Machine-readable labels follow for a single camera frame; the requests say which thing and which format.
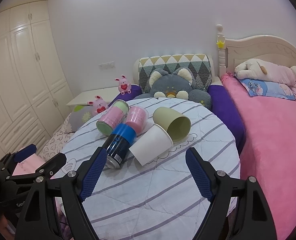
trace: olive green cup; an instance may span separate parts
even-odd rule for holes
[[[190,132],[190,119],[174,109],[159,107],[152,118],[169,134],[174,143],[182,141]]]

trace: yellow star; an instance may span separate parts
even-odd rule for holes
[[[225,47],[225,43],[222,41],[218,41],[217,43],[218,49],[223,49]]]

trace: person's hand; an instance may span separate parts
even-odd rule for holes
[[[6,240],[15,240],[14,235],[8,231],[7,226],[8,226],[8,221],[6,217],[2,215],[0,217],[0,233],[3,235],[3,237]]]

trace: sunflower print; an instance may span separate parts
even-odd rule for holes
[[[86,113],[82,116],[81,120],[85,123],[85,122],[88,122],[88,121],[90,120],[90,118],[91,118],[91,114],[90,114],[90,112],[86,112]]]

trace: bed frame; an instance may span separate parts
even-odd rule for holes
[[[222,25],[217,25],[217,41],[225,42],[219,50],[219,77],[234,73],[235,67],[251,58],[258,58],[287,67],[296,66],[296,48],[288,41],[272,36],[257,35],[240,40],[226,39]],[[296,227],[286,240],[296,240]]]

